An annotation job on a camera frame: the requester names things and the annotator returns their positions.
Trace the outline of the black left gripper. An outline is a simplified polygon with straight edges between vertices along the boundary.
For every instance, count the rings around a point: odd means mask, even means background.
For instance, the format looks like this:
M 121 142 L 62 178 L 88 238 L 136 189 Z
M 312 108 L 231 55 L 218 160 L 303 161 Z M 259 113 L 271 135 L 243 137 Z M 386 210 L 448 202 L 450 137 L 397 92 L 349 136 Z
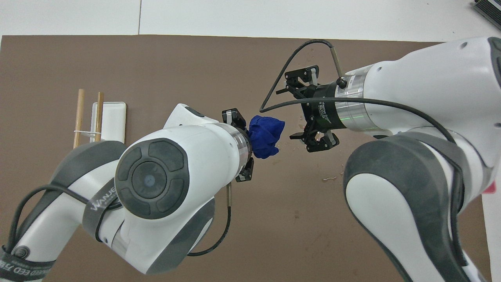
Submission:
M 238 109 L 236 109 L 236 108 L 223 110 L 222 111 L 222 119 L 223 119 L 223 123 L 226 123 L 226 124 L 231 125 L 233 127 L 238 127 L 240 129 L 243 129 L 243 137 L 245 139 L 245 144 L 246 144 L 248 153 L 247 153 L 247 160 L 245 162 L 245 166 L 242 168 L 242 170 L 236 176 L 236 181 L 237 182 L 250 181 L 250 180 L 252 180 L 254 158 L 252 157 L 253 150 L 252 150 L 252 143 L 251 143 L 251 139 L 250 139 L 250 133 L 246 128 L 247 123 L 246 123 L 245 119 L 243 118 L 243 116 L 238 111 Z

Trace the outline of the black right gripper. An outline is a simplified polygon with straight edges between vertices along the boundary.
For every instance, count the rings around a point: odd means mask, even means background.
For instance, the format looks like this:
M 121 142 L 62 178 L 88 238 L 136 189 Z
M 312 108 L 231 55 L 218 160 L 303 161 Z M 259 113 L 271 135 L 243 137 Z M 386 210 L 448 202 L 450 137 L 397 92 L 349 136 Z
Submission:
M 333 98 L 337 89 L 336 82 L 318 85 L 319 71 L 318 65 L 313 65 L 286 72 L 285 87 L 277 90 L 276 94 L 289 92 L 294 98 Z M 301 140 L 307 152 L 320 152 L 338 146 L 340 141 L 331 130 L 344 129 L 346 126 L 338 116 L 335 102 L 310 102 L 308 107 L 306 117 L 313 116 L 314 127 L 305 127 L 303 132 L 290 135 L 290 139 Z M 323 136 L 317 140 L 319 132 Z

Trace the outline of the dark blue towel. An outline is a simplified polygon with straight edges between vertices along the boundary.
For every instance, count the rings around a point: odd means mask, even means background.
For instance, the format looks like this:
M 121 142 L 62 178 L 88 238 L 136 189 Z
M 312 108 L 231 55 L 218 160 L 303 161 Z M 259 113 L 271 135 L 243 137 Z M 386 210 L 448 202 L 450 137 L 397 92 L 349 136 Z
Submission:
M 249 123 L 249 140 L 257 158 L 266 159 L 277 155 L 279 149 L 276 144 L 285 125 L 284 121 L 273 117 L 256 115 L 251 119 Z

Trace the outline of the brown table mat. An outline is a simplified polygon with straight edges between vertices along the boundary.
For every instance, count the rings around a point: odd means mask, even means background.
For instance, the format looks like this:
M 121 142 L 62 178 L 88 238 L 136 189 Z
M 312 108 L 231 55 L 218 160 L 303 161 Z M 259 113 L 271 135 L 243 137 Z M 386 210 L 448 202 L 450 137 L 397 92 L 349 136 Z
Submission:
M 0 46 L 0 245 L 20 200 L 46 184 L 73 148 L 77 91 L 83 130 L 98 92 L 127 105 L 126 143 L 159 130 L 178 103 L 214 119 L 237 108 L 249 121 L 303 39 L 188 36 L 7 36 Z M 280 152 L 234 183 L 231 227 L 213 252 L 162 275 L 141 274 L 78 228 L 43 282 L 403 282 L 356 222 L 343 193 L 346 159 L 370 136 L 308 153 L 298 105 L 267 113 L 286 122 Z

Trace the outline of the wooden rack rod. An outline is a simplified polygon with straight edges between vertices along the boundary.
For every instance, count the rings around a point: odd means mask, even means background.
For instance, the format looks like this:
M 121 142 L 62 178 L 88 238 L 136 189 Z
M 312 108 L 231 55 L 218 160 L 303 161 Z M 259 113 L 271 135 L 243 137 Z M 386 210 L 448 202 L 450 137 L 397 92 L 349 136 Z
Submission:
M 94 141 L 99 142 L 102 136 L 102 120 L 103 120 L 104 93 L 98 92 L 98 101 L 96 106 L 96 126 Z
M 76 109 L 76 120 L 74 127 L 74 141 L 73 149 L 80 146 L 80 136 L 82 131 L 83 122 L 83 112 L 84 112 L 84 102 L 85 102 L 85 90 L 80 88 L 77 93 L 77 109 Z

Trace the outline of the grey striped device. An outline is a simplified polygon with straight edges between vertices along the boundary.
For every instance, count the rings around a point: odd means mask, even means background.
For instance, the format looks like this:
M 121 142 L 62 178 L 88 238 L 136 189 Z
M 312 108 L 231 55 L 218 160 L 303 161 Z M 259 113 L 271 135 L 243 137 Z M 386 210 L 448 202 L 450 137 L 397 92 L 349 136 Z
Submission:
M 501 22 L 501 0 L 474 0 L 474 11 L 494 22 Z

